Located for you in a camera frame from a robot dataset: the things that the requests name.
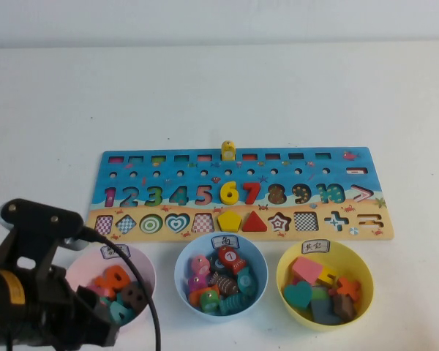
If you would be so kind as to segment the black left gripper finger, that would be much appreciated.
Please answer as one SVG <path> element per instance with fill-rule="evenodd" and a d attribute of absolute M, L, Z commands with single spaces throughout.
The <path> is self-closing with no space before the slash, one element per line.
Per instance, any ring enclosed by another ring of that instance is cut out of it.
<path fill-rule="evenodd" d="M 82 326 L 79 327 L 82 344 L 114 346 L 118 325 L 111 320 L 109 307 L 87 287 L 79 287 L 76 294 L 82 314 Z"/>

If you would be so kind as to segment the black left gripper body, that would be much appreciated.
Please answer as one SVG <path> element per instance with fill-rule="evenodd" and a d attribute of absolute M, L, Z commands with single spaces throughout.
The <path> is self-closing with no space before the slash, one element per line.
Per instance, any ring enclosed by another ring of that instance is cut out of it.
<path fill-rule="evenodd" d="M 0 269 L 0 346 L 82 346 L 81 326 L 77 294 L 61 277 Z"/>

